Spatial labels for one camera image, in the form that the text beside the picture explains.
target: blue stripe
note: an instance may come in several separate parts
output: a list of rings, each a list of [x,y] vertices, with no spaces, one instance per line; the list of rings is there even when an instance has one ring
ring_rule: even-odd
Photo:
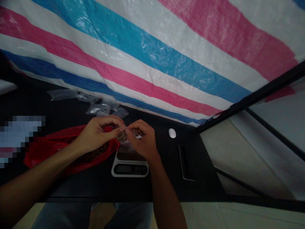
[[[298,5],[298,7],[305,10],[305,0],[293,0],[293,1]]]
[[[196,124],[202,124],[206,121],[206,119],[197,120],[197,119],[189,118],[189,117],[183,116],[181,114],[173,113],[173,112],[166,111],[161,108],[149,105],[149,104],[139,101],[137,99],[127,97],[125,95],[122,95],[120,93],[117,93],[117,92],[111,90],[106,84],[63,71],[61,69],[58,69],[54,64],[51,64],[44,60],[15,55],[15,54],[5,51],[5,50],[1,50],[1,51],[7,56],[8,59],[13,61],[14,64],[16,64],[22,70],[29,71],[29,72],[35,73],[37,75],[41,75],[41,76],[51,78],[51,79],[62,79],[67,84],[70,84],[70,85],[73,85],[76,87],[80,87],[80,88],[86,89],[88,91],[100,92],[103,94],[111,95],[117,101],[129,103],[136,107],[147,109],[147,110],[156,112],[158,114],[165,115],[170,118],[178,119],[185,123],[194,122]]]
[[[32,1],[54,12],[75,29],[206,93],[232,103],[251,94],[247,89],[181,54],[94,0],[82,0],[82,3],[74,0]]]

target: black table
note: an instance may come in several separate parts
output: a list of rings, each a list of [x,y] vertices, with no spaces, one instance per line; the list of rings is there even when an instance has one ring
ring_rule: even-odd
[[[46,126],[39,135],[50,134],[67,127],[88,123],[93,115],[85,114],[89,103],[77,99],[50,101],[48,90],[61,87],[21,75],[9,75],[5,80],[19,86],[16,91],[0,96],[1,125],[12,120],[13,115],[44,115]],[[124,107],[130,114],[126,125],[142,119],[155,129],[157,148],[167,175],[180,201],[226,201],[225,192],[199,134],[195,128]],[[173,128],[177,137],[172,139],[168,129]],[[178,145],[189,147],[197,181],[182,177]],[[41,201],[124,202],[152,201],[150,175],[146,178],[116,178],[111,175],[115,153],[105,162],[67,178],[58,179]],[[1,169],[0,185],[27,170],[23,165],[24,152],[17,153],[7,168]]]

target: striped tarp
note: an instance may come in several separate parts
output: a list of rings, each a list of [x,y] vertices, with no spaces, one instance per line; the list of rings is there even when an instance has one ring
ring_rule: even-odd
[[[5,0],[16,71],[194,126],[305,60],[302,0]]]

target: jeans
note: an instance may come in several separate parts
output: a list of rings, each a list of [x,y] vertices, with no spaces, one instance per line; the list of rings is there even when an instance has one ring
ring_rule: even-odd
[[[46,203],[32,229],[87,229],[92,203]],[[115,203],[117,211],[105,229],[149,229],[152,203]]]

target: metal frame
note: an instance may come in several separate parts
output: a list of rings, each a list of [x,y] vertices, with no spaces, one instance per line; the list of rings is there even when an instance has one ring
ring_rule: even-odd
[[[290,85],[291,83],[302,78],[303,76],[305,76],[305,61],[298,64],[296,67],[289,70],[288,72],[282,74],[280,77],[265,85],[258,91],[245,97],[240,102],[232,105],[229,109],[222,112],[219,117],[205,122],[203,125],[197,128],[196,132],[202,133],[207,129],[213,127],[214,125],[226,120],[227,118],[241,112],[242,110],[245,110],[248,114],[255,118],[262,126],[264,126],[269,132],[271,132],[275,137],[277,137],[282,143],[284,143],[289,149],[291,149],[297,156],[299,156],[305,162],[305,153],[300,148],[298,148],[295,144],[293,144],[285,136],[283,136],[280,132],[278,132],[275,128],[273,128],[270,124],[263,120],[258,114],[249,109],[249,106]],[[279,208],[290,211],[305,212],[305,201],[274,199],[272,196],[246,184],[245,182],[233,177],[232,175],[227,174],[226,172],[218,168],[215,169],[217,173],[227,177],[228,179],[248,189],[254,194],[260,196],[250,197],[227,195],[229,201],[271,208]]]
[[[295,66],[293,69],[282,74],[280,77],[271,81],[267,85],[263,86],[261,89],[253,92],[251,95],[243,98],[240,102],[233,104],[229,109],[223,111],[219,117],[215,119],[210,119],[196,129],[197,133],[206,131],[207,129],[215,126],[216,124],[226,120],[227,118],[241,112],[245,107],[249,107],[258,101],[272,95],[274,92],[290,85],[296,80],[305,76],[305,61]]]

